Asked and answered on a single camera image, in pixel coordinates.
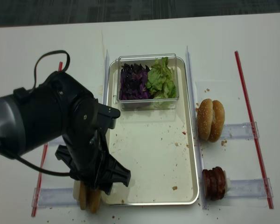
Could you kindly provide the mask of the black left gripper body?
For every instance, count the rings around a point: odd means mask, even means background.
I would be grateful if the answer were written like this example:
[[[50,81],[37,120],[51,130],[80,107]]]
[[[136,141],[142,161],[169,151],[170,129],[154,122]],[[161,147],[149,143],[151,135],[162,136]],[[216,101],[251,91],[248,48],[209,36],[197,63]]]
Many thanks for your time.
[[[70,113],[69,126],[63,134],[65,146],[56,151],[58,160],[68,167],[85,163],[99,163],[98,183],[102,187],[102,169],[109,155],[106,132],[114,129],[118,109],[102,105],[94,98],[78,100]]]

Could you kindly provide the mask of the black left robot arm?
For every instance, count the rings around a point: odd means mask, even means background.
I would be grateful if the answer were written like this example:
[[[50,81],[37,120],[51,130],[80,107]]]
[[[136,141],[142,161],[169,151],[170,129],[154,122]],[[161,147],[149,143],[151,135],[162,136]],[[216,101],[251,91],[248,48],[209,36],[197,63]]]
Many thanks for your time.
[[[53,72],[34,91],[24,88],[0,97],[0,155],[23,161],[23,155],[62,137],[55,153],[69,168],[67,176],[110,194],[114,183],[128,186],[130,170],[110,153],[106,133],[120,117],[100,104],[65,72]]]

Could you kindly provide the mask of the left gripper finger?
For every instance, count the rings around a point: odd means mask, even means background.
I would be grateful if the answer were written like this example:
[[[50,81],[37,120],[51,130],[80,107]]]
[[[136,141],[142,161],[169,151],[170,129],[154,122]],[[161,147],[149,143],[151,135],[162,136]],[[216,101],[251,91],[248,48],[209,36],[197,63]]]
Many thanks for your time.
[[[70,177],[77,181],[82,181],[86,187],[96,190],[99,188],[98,171],[99,163],[85,163],[76,165],[75,163],[69,164]]]
[[[102,191],[110,195],[114,183],[128,187],[131,171],[123,167],[112,155],[108,155],[102,169]]]

